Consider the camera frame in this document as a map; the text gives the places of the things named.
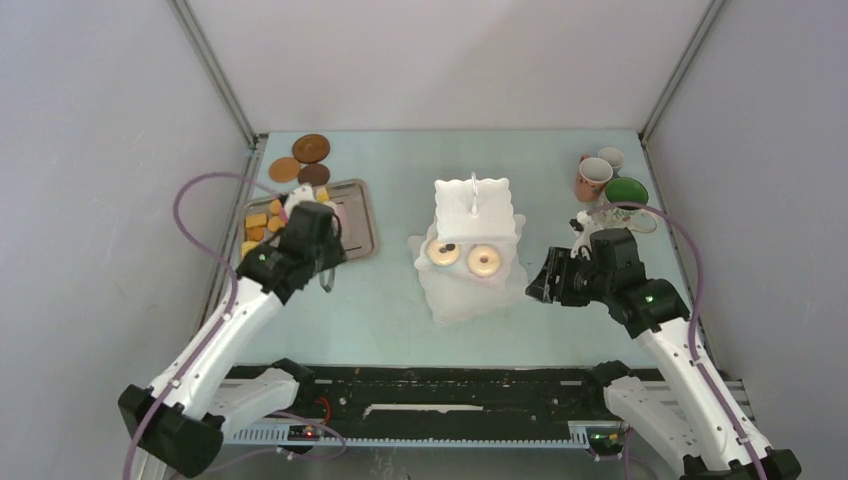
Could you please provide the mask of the pink-tipped metal tongs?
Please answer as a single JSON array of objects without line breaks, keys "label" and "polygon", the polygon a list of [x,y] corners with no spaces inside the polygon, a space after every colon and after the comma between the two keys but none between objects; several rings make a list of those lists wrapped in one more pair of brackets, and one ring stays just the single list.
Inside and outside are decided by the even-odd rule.
[{"label": "pink-tipped metal tongs", "polygon": [[320,284],[320,286],[321,286],[321,288],[323,289],[324,292],[326,292],[326,293],[332,292],[334,285],[335,285],[335,278],[336,278],[336,268],[335,267],[324,269],[324,270],[319,272],[319,275],[318,275],[319,284]]}]

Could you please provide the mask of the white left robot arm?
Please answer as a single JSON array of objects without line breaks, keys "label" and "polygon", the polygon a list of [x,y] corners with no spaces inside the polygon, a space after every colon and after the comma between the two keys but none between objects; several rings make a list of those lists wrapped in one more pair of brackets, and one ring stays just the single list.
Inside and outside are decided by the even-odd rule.
[{"label": "white left robot arm", "polygon": [[297,417],[311,412],[315,388],[284,370],[275,370],[260,394],[247,401],[249,416],[215,411],[213,403],[252,338],[295,292],[345,260],[335,211],[311,201],[294,206],[282,229],[227,270],[226,299],[183,352],[148,386],[129,385],[121,393],[118,408],[132,448],[194,478],[210,467],[226,435],[274,410]]}]

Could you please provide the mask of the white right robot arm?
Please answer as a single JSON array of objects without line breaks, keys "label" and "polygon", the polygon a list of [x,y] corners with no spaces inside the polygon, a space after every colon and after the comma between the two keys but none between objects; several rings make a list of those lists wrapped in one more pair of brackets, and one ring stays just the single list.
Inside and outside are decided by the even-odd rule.
[{"label": "white right robot arm", "polygon": [[745,414],[689,334],[690,312],[675,287],[650,279],[627,229],[584,231],[573,248],[551,247],[526,294],[542,303],[601,303],[654,360],[677,400],[675,414],[620,361],[591,369],[581,392],[585,411],[611,414],[636,431],[682,479],[796,479],[802,468],[774,448]]}]

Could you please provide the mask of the white chocolate-hole donut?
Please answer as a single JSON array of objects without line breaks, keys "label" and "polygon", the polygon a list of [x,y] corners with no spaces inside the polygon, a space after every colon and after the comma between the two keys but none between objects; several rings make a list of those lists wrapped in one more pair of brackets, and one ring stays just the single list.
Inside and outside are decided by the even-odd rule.
[{"label": "white chocolate-hole donut", "polygon": [[460,246],[434,239],[428,243],[425,254],[434,266],[448,267],[458,261],[460,257]]}]

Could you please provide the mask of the white frosted donut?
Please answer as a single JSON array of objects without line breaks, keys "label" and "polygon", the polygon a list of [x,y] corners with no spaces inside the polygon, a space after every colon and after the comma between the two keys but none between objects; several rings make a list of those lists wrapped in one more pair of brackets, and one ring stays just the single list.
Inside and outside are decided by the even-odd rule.
[{"label": "white frosted donut", "polygon": [[489,245],[474,246],[467,257],[469,272],[478,278],[493,277],[501,267],[501,255]]}]

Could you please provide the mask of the white three-tier cake stand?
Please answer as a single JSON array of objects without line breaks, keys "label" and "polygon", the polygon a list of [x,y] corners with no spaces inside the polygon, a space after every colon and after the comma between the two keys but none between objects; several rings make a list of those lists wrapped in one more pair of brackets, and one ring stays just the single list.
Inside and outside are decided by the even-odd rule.
[{"label": "white three-tier cake stand", "polygon": [[448,325],[507,308],[523,296],[518,257],[526,217],[506,178],[437,180],[435,212],[422,236],[408,239],[435,323]]}]

